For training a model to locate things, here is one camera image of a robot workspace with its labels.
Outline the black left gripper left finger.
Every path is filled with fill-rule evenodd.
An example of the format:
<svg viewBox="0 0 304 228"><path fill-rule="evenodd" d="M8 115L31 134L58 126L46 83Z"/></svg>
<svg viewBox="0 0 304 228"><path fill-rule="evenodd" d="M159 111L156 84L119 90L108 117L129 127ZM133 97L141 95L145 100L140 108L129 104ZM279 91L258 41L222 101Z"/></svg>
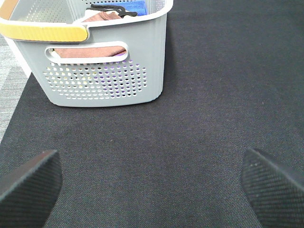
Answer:
<svg viewBox="0 0 304 228"><path fill-rule="evenodd" d="M0 226L42 228L62 187L59 152L35 156L0 180Z"/></svg>

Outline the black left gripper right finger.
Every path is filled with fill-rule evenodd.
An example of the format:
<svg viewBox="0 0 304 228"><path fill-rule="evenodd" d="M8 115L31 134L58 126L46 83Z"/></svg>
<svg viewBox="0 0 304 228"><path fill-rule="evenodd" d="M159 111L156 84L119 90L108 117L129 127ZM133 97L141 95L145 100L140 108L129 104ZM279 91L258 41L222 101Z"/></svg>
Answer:
<svg viewBox="0 0 304 228"><path fill-rule="evenodd" d="M263 227L304 226L304 176L299 171L250 148L243 157L241 183Z"/></svg>

